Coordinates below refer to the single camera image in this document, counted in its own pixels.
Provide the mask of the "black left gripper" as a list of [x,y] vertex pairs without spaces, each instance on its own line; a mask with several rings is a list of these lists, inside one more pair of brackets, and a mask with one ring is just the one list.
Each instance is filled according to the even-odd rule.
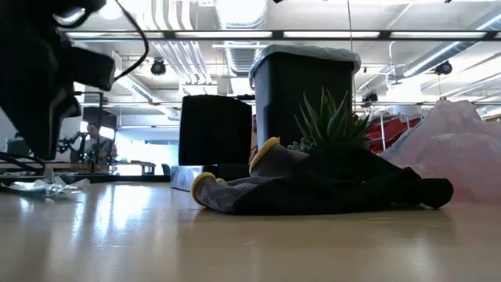
[[0,109],[43,160],[80,128],[69,51],[53,21],[0,21]]

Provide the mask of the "blue jerky stick wrapper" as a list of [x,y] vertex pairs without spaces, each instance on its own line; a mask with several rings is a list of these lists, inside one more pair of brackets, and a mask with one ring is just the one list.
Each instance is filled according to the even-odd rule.
[[83,193],[90,186],[89,179],[65,183],[59,176],[54,180],[37,179],[32,183],[15,181],[11,184],[0,184],[0,190],[30,196],[57,197]]

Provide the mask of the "black box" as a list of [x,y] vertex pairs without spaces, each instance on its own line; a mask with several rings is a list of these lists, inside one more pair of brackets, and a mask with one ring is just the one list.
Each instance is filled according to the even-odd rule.
[[186,96],[178,139],[178,164],[171,187],[189,191],[204,172],[224,180],[248,176],[252,107],[226,96]]

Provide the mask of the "black plastic trash bin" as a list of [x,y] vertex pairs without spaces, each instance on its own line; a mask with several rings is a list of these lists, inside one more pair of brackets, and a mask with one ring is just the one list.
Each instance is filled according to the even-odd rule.
[[275,52],[266,56],[254,72],[257,141],[263,146],[271,137],[282,145],[301,139],[296,121],[302,120],[307,99],[319,111],[321,93],[341,102],[352,93],[355,64]]

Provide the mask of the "pink plastic trash bag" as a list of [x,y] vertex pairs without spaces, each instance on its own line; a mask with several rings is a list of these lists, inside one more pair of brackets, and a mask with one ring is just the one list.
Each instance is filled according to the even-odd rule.
[[424,178],[447,178],[455,201],[501,205],[501,122],[468,101],[437,103],[381,157]]

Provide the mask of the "background wooden table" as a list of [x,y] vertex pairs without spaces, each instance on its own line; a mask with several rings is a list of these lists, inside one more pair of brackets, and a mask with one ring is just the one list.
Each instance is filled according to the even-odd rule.
[[[33,161],[21,162],[21,164],[35,169],[41,169],[42,166]],[[69,163],[69,162],[48,162],[45,167],[51,168],[54,172],[78,172],[84,174],[94,173],[109,173],[109,174],[125,174],[126,169],[132,169],[133,175],[154,175],[154,163],[150,162],[115,162],[112,164],[92,164],[92,163]],[[18,165],[0,161],[0,174],[7,172],[27,172],[25,168]]]

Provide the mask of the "person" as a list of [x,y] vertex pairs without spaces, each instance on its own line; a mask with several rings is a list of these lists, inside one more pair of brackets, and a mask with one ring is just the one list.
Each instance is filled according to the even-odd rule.
[[258,151],[258,141],[257,141],[257,117],[256,114],[252,116],[252,131],[251,131],[251,147],[250,152],[253,157]]
[[88,139],[85,140],[84,152],[99,164],[106,164],[117,157],[117,147],[114,141],[101,136],[96,123],[87,124]]

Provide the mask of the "grey black yellow-cuffed glove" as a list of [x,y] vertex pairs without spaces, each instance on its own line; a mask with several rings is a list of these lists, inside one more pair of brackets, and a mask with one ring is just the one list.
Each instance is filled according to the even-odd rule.
[[422,178],[410,168],[367,180],[306,170],[285,177],[253,176],[226,182],[204,173],[191,187],[196,203],[234,215],[332,215],[384,210],[394,204],[439,209],[453,194],[448,179]]
[[268,139],[250,163],[250,175],[274,178],[312,172],[361,182],[396,171],[398,166],[359,146],[334,144],[307,154],[287,149],[276,137]]

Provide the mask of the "small green succulent plant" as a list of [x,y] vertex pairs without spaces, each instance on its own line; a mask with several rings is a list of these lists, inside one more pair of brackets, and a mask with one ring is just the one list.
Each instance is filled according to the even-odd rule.
[[326,146],[354,145],[369,148],[368,131],[373,122],[367,115],[363,119],[351,111],[348,92],[339,103],[328,89],[321,88],[319,108],[316,110],[303,94],[299,106],[301,117],[294,116],[301,138],[287,146],[290,150],[311,154]]

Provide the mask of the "red metal cart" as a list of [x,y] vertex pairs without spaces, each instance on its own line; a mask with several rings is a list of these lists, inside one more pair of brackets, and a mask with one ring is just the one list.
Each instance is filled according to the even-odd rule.
[[401,135],[408,129],[414,128],[421,120],[421,117],[410,119],[409,117],[396,115],[377,118],[367,132],[369,150],[375,154],[380,154],[391,148]]

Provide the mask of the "black background rig frame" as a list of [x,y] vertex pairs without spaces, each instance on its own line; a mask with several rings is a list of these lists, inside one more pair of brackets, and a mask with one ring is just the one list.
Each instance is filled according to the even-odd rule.
[[103,111],[103,104],[104,104],[104,93],[100,91],[75,91],[74,94],[76,96],[84,96],[84,95],[97,95],[99,97],[99,106],[98,106],[98,115],[97,115],[97,120],[96,120],[96,127],[97,127],[97,132],[99,133],[99,130],[101,128],[102,124],[102,111]]

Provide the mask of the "long overhead light rail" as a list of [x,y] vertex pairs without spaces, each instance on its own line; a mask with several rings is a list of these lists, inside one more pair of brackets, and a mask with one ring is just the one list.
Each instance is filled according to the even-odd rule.
[[501,31],[212,30],[145,31],[143,35],[154,41],[501,42]]

